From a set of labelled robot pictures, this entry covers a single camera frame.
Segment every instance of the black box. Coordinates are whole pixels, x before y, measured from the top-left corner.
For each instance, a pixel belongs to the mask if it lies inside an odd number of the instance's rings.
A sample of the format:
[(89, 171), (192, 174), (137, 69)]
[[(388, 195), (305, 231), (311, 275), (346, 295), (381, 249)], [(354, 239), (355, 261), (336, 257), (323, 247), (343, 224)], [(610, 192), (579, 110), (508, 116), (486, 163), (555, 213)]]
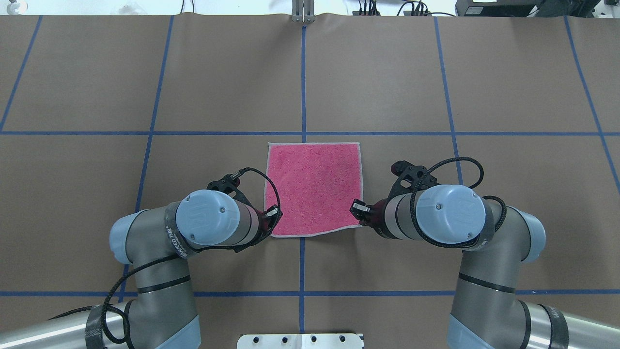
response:
[(497, 0), (475, 2), (456, 0), (456, 14), (465, 17), (527, 17), (538, 0)]

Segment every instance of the blue grid line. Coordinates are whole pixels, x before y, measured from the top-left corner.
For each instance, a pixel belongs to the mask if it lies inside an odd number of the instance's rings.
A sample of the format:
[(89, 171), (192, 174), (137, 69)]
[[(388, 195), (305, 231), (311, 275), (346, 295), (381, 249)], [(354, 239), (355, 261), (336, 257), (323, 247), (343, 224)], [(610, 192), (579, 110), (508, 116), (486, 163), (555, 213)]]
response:
[(24, 68), (26, 67), (26, 63), (28, 62), (28, 57), (30, 56), (30, 52), (32, 51), (32, 46), (35, 44), (35, 40), (37, 38), (38, 30), (41, 27), (42, 20), (43, 20), (43, 16), (39, 16), (37, 25), (35, 26), (35, 30), (34, 32), (32, 32), (32, 37), (30, 38), (28, 49), (26, 50), (26, 54), (24, 55), (24, 60), (22, 61), (22, 65), (19, 67), (19, 71), (17, 72), (17, 78), (15, 79), (15, 83), (13, 84), (13, 89), (11, 90), (11, 95), (9, 96), (9, 100), (7, 101), (6, 107), (4, 108), (4, 114), (2, 115), (2, 120), (0, 120), (0, 131), (2, 131), (2, 129), (4, 128), (4, 123), (6, 123), (6, 118), (9, 117), (9, 111), (11, 109), (11, 104), (13, 103), (13, 98), (15, 97), (15, 93), (17, 92), (19, 81), (22, 79)]
[[(301, 143), (306, 143), (306, 29), (301, 28)], [(306, 331), (304, 293), (306, 291), (306, 238), (299, 238), (299, 332)]]
[[(448, 79), (446, 77), (446, 65), (443, 61), (443, 50), (441, 49), (441, 35), (439, 33), (439, 22), (437, 17), (433, 17), (435, 23), (435, 36), (437, 38), (437, 50), (439, 53), (439, 64), (441, 66), (441, 79), (443, 80), (443, 93), (446, 96), (446, 108), (448, 110), (448, 121), (450, 122), (450, 134), (452, 136), (452, 149), (454, 156), (459, 156), (459, 147), (456, 143), (456, 130), (454, 128), (454, 119), (452, 118), (452, 103), (450, 102), (450, 91), (448, 90)], [(459, 177), (459, 184), (463, 185), (463, 172), (461, 171), (461, 163), (456, 162), (456, 173)]]
[[(0, 291), (0, 297), (105, 297), (108, 292), (97, 291)], [(453, 296), (454, 290), (437, 291), (197, 291), (195, 297), (429, 297)], [(520, 296), (532, 295), (614, 295), (620, 289), (520, 289)], [(126, 297), (137, 297), (137, 292), (126, 292)]]
[[(241, 136), (452, 136), (449, 131), (0, 131), (0, 135), (241, 135)], [(599, 132), (454, 131), (457, 136), (596, 136)], [(620, 132), (603, 132), (617, 137)]]
[(573, 34), (570, 31), (569, 18), (567, 16), (564, 16), (564, 24), (566, 25), (566, 34), (569, 36), (570, 49), (573, 51), (573, 58), (575, 59), (575, 65), (577, 66), (577, 72), (579, 73), (579, 78), (582, 81), (585, 95), (588, 98), (588, 104), (590, 105), (590, 110), (592, 111), (592, 117), (594, 118), (594, 123), (596, 124), (596, 129), (598, 130), (598, 134), (601, 137), (601, 143), (603, 144), (603, 150), (605, 151), (605, 155), (607, 156), (607, 162), (609, 163), (611, 174), (613, 175), (614, 180), (616, 182), (616, 189), (618, 190), (618, 194), (620, 194), (620, 180), (618, 180), (618, 174), (616, 173), (616, 167), (614, 166), (614, 161), (611, 159), (611, 154), (609, 153), (609, 148), (607, 147), (607, 142), (605, 141), (605, 135), (603, 134), (603, 128), (601, 127), (601, 122), (598, 120), (598, 115), (596, 114), (596, 109), (594, 108), (594, 102), (592, 102), (592, 97), (590, 96), (590, 89), (588, 89), (588, 84), (586, 83), (585, 77), (583, 76), (581, 64), (579, 64), (579, 57), (577, 56), (577, 50), (575, 49), (575, 42), (573, 41)]
[[(168, 59), (168, 48), (170, 47), (170, 37), (172, 36), (172, 25), (174, 24), (174, 16), (170, 16), (170, 22), (168, 24), (168, 34), (166, 36), (166, 46), (164, 47), (164, 57), (161, 61), (161, 70), (159, 72), (159, 82), (157, 83), (157, 93), (155, 94), (155, 103), (153, 105), (153, 115), (151, 116), (151, 128), (149, 129), (149, 138), (146, 141), (146, 151), (144, 152), (144, 162), (142, 164), (142, 172), (140, 174), (140, 182), (138, 185), (138, 195), (136, 197), (135, 212), (140, 211), (140, 204), (142, 202), (142, 192), (144, 191), (144, 180), (146, 178), (146, 170), (149, 165), (149, 157), (151, 155), (151, 144), (153, 143), (153, 132), (155, 131), (155, 122), (157, 121), (157, 110), (159, 108), (159, 97), (161, 95), (161, 86), (164, 83), (164, 73), (166, 72), (166, 61)], [(129, 265), (125, 265), (123, 268), (123, 275), (129, 272)], [(124, 281), (119, 290), (118, 302), (122, 303), (125, 297), (125, 288), (127, 282)]]

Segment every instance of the robotic arm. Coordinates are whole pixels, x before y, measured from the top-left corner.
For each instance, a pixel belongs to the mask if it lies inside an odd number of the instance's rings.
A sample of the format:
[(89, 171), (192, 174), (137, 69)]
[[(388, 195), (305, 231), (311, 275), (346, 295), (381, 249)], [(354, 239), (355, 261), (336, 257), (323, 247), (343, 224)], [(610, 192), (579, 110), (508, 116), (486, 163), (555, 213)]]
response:
[[(430, 173), (455, 161), (476, 164), (481, 173), (478, 182), (470, 188), (437, 183)], [(477, 161), (452, 158), (428, 170), (398, 161), (391, 170), (398, 180), (389, 196), (374, 205), (355, 200), (350, 211), (361, 225), (384, 238), (425, 240), (463, 250), (449, 318), (450, 348), (620, 348), (616, 327), (516, 299), (521, 263), (539, 256), (545, 231), (533, 215), (472, 190), (484, 176)], [(411, 185), (405, 188), (402, 181)]]
[[(104, 303), (5, 333), (0, 348), (198, 348), (200, 326), (187, 258), (207, 249), (239, 252), (256, 245), (282, 216), (275, 186), (278, 203), (265, 212), (255, 209), (237, 188), (247, 171), (273, 186), (260, 171), (244, 168), (179, 202), (119, 219), (110, 232), (110, 247), (118, 261), (136, 268), (114, 285)], [(138, 298), (111, 306), (116, 289), (133, 274)]]

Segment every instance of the pink towel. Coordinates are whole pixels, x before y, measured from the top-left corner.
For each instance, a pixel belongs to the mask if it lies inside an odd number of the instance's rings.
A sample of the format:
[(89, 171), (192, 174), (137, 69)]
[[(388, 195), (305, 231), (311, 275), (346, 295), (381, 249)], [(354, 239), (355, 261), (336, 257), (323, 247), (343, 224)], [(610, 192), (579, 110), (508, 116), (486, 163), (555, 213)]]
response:
[[(359, 143), (269, 143), (267, 176), (280, 194), (284, 216), (275, 237), (312, 237), (359, 227), (349, 213), (363, 199)], [(265, 207), (275, 203), (265, 187)]]

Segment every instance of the light blue cap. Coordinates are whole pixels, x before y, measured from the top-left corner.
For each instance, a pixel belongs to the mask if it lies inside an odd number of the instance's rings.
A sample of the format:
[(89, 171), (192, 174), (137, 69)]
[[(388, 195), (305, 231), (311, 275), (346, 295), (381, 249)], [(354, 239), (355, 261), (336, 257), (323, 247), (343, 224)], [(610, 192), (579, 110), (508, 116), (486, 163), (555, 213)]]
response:
[(185, 327), (155, 349), (197, 349), (201, 341), (200, 323), (196, 315)]
[(114, 252), (114, 258), (120, 263), (131, 264), (127, 257), (126, 243), (127, 234), (136, 217), (144, 211), (142, 210), (134, 214), (126, 215), (114, 223), (110, 229), (110, 249)]
[(201, 189), (177, 209), (177, 226), (189, 242), (213, 246), (230, 238), (239, 226), (239, 206), (221, 191)]
[(425, 190), (415, 206), (418, 224), (441, 243), (461, 243), (478, 236), (486, 211), (482, 199), (466, 186), (442, 184)]
[(452, 314), (448, 325), (448, 346), (450, 349), (494, 349)]
[(529, 229), (529, 253), (528, 256), (525, 257), (522, 263), (531, 263), (535, 261), (538, 256), (540, 256), (541, 252), (544, 250), (544, 246), (547, 243), (547, 234), (544, 231), (543, 224), (538, 218), (534, 217), (529, 213), (525, 213), (523, 211), (519, 211), (512, 206), (509, 206), (511, 209), (517, 211), (519, 215), (525, 221)]

